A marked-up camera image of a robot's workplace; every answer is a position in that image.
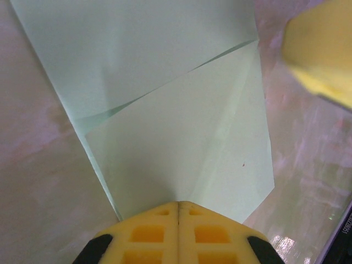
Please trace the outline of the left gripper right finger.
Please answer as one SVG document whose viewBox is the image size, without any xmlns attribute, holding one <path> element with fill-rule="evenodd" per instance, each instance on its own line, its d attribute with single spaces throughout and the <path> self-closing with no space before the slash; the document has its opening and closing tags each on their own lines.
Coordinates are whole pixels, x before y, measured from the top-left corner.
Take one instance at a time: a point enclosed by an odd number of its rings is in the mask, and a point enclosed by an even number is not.
<svg viewBox="0 0 352 264">
<path fill-rule="evenodd" d="M 260 232 L 192 202 L 178 203 L 179 263 L 280 263 Z"/>
</svg>

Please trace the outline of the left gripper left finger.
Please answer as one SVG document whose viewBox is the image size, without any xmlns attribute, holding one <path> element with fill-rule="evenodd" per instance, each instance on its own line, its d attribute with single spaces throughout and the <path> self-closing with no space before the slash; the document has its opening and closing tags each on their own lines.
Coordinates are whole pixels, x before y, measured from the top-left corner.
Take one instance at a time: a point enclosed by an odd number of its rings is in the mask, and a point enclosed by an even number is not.
<svg viewBox="0 0 352 264">
<path fill-rule="evenodd" d="M 169 202 L 98 232 L 74 263 L 178 263 L 178 203 Z"/>
</svg>

